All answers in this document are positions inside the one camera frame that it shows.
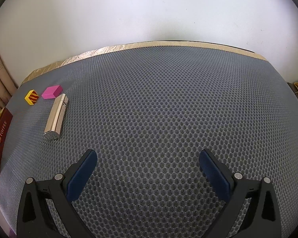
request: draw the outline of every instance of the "silver metallic box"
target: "silver metallic box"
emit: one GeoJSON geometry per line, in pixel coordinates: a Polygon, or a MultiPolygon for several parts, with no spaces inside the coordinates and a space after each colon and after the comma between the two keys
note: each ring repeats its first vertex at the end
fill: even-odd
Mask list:
{"type": "Polygon", "coordinates": [[[47,139],[56,140],[60,137],[67,102],[68,98],[65,94],[60,94],[54,100],[43,135],[47,139]]]}

